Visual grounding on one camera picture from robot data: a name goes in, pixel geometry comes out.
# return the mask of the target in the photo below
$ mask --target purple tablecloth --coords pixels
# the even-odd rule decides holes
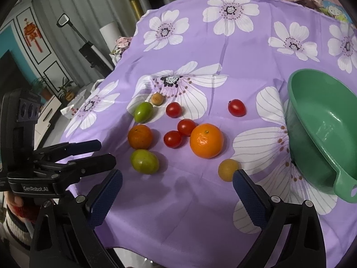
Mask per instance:
[[[335,76],[357,93],[357,39],[348,24],[281,0],[178,0],[146,13],[115,71],[73,118],[62,141],[98,139],[117,158],[124,183],[105,223],[96,229],[106,247],[135,251],[168,268],[237,267],[258,236],[231,182],[218,177],[234,158],[270,195],[314,202],[326,245],[327,267],[340,261],[357,234],[357,205],[310,186],[291,166],[284,121],[287,80],[298,69]],[[161,170],[141,175],[130,164],[130,113],[151,94],[165,104],[147,123]],[[247,115],[233,117],[238,98]],[[180,119],[165,115],[172,101],[182,118],[218,126],[224,150],[195,156],[185,142],[164,145]],[[104,174],[71,187],[86,194]],[[278,257],[278,244],[270,264]]]

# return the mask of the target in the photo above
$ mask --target plant pot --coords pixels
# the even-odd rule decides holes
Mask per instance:
[[[70,102],[70,101],[72,101],[72,100],[74,99],[74,97],[75,97],[74,92],[68,91],[68,92],[66,93],[66,95],[65,95],[65,100],[66,100],[67,102]]]
[[[52,94],[51,92],[47,89],[47,87],[45,87],[42,91],[41,91],[41,96],[46,100],[49,101],[52,98]]]

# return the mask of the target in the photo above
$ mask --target potted plant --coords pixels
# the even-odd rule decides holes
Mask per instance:
[[[73,81],[70,81],[68,78],[62,78],[62,86],[60,86],[60,91],[59,91],[59,98],[60,99],[65,99],[67,102],[70,102],[75,94],[72,90],[69,90],[69,88],[72,86]]]
[[[46,101],[49,101],[52,94],[47,88],[46,80],[47,78],[45,77],[38,77],[33,80],[31,91],[35,94],[40,94]]]

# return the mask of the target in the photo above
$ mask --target white cylinder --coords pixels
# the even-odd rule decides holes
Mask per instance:
[[[98,50],[98,48],[96,48],[95,45],[92,45],[91,48],[99,56],[99,58],[104,61],[104,63],[110,68],[110,70],[113,71],[113,65],[110,64],[110,62],[104,57],[104,55]]]
[[[107,44],[109,51],[111,52],[115,47],[115,40],[121,37],[120,31],[115,21],[105,25],[104,27],[99,29],[100,33]]]

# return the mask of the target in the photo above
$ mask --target screw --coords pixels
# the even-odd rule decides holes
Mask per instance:
[[[51,204],[52,203],[49,200],[47,200],[44,202],[44,207],[49,207]]]
[[[274,203],[279,203],[280,202],[280,197],[276,196],[276,195],[273,195],[271,197],[271,200],[274,202]]]
[[[76,197],[76,202],[78,203],[82,203],[86,200],[86,197],[84,195],[79,195],[78,197]]]
[[[312,201],[310,201],[310,200],[307,200],[307,201],[305,202],[305,204],[306,204],[308,207],[313,207],[313,203],[312,203]]]

